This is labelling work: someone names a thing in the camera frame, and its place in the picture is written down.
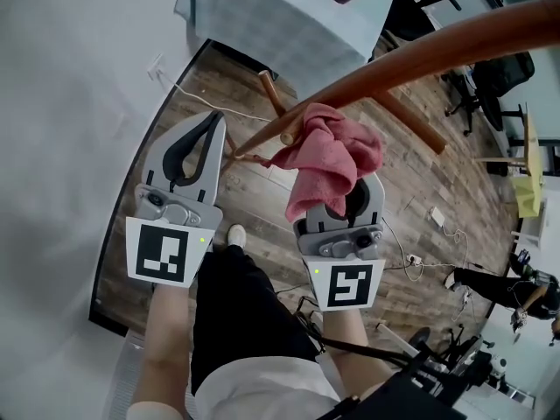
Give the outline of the white wall outlet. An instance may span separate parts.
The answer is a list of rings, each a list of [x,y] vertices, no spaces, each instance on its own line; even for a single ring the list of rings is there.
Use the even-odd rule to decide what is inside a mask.
[[[147,74],[152,81],[168,81],[168,77],[165,72],[165,56],[159,54],[152,64],[147,69]]]

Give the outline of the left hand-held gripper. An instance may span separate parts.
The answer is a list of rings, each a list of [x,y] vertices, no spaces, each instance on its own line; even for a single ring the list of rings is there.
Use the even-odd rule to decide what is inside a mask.
[[[189,288],[221,223],[214,204],[225,143],[221,112],[179,122],[148,150],[125,221],[126,266],[136,280]]]

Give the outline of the white ribbed panel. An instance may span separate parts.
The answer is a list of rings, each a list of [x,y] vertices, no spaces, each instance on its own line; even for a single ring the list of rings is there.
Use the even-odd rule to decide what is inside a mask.
[[[144,356],[144,337],[128,331],[115,366],[102,420],[126,420]]]

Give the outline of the pink towel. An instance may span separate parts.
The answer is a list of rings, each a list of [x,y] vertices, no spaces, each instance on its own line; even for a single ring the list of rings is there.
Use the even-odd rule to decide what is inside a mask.
[[[304,112],[300,141],[262,165],[298,170],[285,209],[289,222],[319,204],[343,216],[357,181],[382,166],[382,142],[373,128],[313,103]]]

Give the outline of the person's left white shoe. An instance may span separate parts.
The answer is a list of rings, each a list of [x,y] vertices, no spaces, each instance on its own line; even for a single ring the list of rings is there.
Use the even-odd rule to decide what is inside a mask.
[[[227,245],[236,246],[244,249],[246,246],[247,234],[245,228],[240,224],[232,225],[227,231]]]

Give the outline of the person's right forearm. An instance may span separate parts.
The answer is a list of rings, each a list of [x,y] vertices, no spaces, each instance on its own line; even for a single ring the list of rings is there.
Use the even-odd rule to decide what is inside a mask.
[[[394,374],[386,362],[354,351],[363,351],[369,346],[358,309],[324,312],[323,337],[338,345],[353,346],[351,351],[332,346],[326,348],[349,396],[368,396]]]

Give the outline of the black chest box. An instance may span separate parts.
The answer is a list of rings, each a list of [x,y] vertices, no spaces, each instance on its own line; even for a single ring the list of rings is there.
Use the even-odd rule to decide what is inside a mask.
[[[347,398],[317,420],[467,420],[454,408],[466,390],[466,380],[438,374],[441,390],[432,395],[400,372],[363,400]]]

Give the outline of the person's white shirt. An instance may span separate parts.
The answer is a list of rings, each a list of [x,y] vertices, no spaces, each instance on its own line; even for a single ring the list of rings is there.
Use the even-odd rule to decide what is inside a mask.
[[[318,363],[285,356],[230,362],[194,394],[199,420],[318,420],[339,402]]]

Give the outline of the wooden coat rack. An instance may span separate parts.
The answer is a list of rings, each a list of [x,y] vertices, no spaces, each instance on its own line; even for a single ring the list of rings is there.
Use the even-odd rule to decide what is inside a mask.
[[[289,110],[282,107],[269,79],[264,78],[262,83],[277,117],[243,145],[234,145],[226,165],[236,161],[261,162],[252,150],[274,137],[281,137],[284,144],[295,144],[303,127],[304,112],[312,103],[341,109],[362,98],[374,99],[436,154],[441,154],[445,140],[390,94],[390,89],[454,67],[558,44],[560,0],[532,0],[491,10],[409,42]]]

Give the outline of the person's left forearm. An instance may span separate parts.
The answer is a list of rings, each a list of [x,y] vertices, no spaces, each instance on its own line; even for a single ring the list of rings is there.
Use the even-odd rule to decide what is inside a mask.
[[[184,413],[190,348],[189,290],[157,286],[150,301],[133,402],[162,403]]]

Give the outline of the table with light blue tablecloth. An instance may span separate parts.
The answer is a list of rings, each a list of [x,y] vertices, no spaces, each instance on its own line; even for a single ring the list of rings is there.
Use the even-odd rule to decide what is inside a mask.
[[[304,99],[363,67],[393,0],[177,0],[202,39],[249,56]]]

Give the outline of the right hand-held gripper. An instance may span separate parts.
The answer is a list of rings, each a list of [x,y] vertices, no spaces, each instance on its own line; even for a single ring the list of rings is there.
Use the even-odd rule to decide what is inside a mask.
[[[378,251],[382,227],[376,225],[384,201],[380,179],[365,176],[346,196],[346,216],[319,204],[306,212],[305,222],[295,223],[297,247],[322,312],[373,305],[385,264]]]

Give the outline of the person's black trousers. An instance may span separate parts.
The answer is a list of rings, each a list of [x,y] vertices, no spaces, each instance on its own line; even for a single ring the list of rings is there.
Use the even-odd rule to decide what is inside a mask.
[[[209,252],[199,268],[191,391],[230,362],[283,356],[314,362],[317,348],[239,246]]]

